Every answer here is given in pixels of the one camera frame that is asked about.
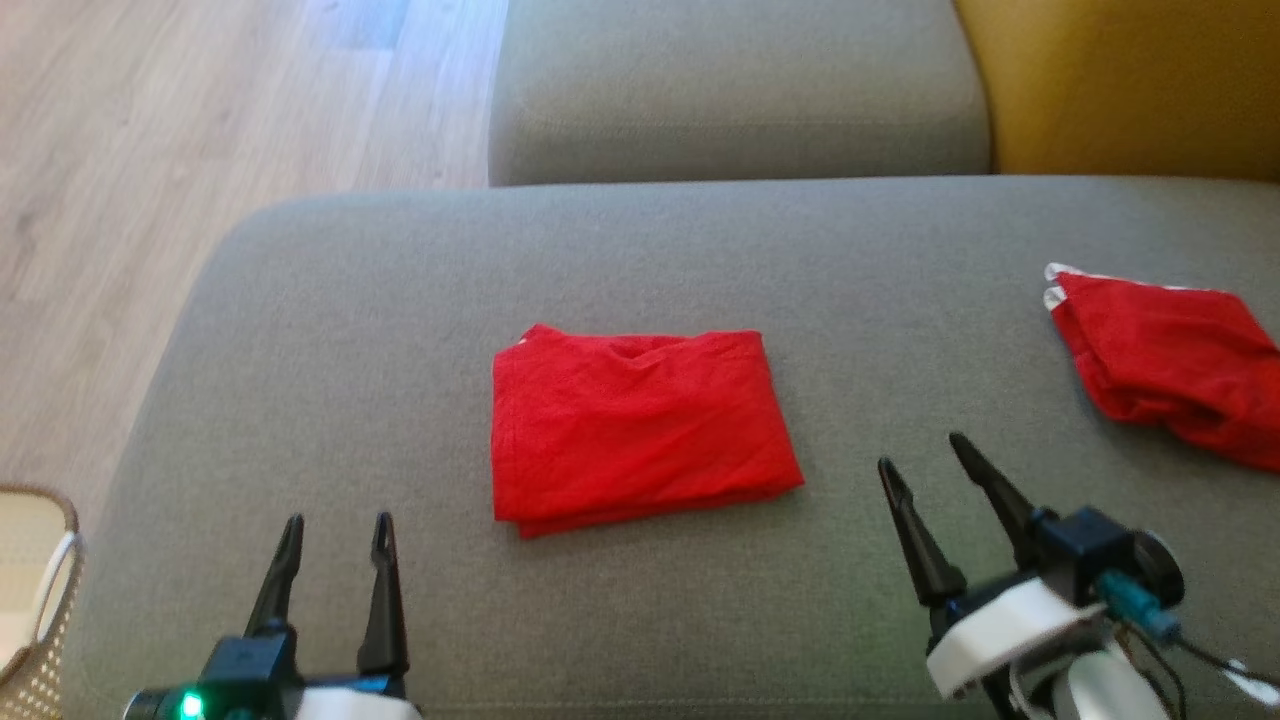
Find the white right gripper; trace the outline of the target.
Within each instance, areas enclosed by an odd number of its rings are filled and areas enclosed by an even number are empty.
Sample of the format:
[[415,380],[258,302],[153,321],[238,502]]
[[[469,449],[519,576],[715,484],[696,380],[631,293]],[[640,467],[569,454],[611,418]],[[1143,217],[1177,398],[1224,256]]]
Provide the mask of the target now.
[[979,687],[993,703],[1100,703],[1103,601],[1065,571],[1025,571],[1039,559],[1037,507],[964,433],[948,442],[1004,528],[1020,571],[969,591],[915,509],[890,457],[877,471],[920,606],[931,612],[925,666],[936,689],[957,700]]

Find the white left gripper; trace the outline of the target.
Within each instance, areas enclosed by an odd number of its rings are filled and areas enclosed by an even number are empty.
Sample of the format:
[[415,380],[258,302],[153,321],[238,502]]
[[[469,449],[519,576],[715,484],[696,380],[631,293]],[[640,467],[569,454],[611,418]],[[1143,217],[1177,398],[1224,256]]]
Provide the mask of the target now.
[[[262,579],[244,637],[288,635],[291,593],[301,566],[305,516],[288,518]],[[370,610],[357,652],[358,674],[330,674],[303,679],[303,691],[293,719],[422,719],[410,702],[404,674],[410,670],[408,637],[401,589],[401,571],[394,520],[381,511],[375,521],[370,548],[375,571]]]

